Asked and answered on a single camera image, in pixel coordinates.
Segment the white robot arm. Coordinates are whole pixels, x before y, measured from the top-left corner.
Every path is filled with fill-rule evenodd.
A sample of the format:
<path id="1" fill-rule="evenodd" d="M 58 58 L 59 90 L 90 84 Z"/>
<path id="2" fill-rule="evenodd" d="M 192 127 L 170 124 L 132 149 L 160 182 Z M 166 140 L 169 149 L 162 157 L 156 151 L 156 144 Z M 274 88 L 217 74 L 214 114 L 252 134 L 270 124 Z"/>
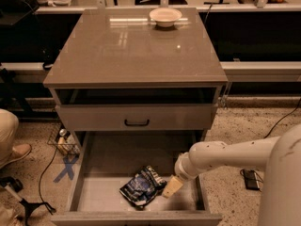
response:
<path id="1" fill-rule="evenodd" d="M 179 155 L 175 174 L 163 191 L 166 198 L 201 173 L 222 166 L 264 171 L 258 226 L 301 226 L 301 125 L 279 137 L 227 145 L 194 144 Z"/>

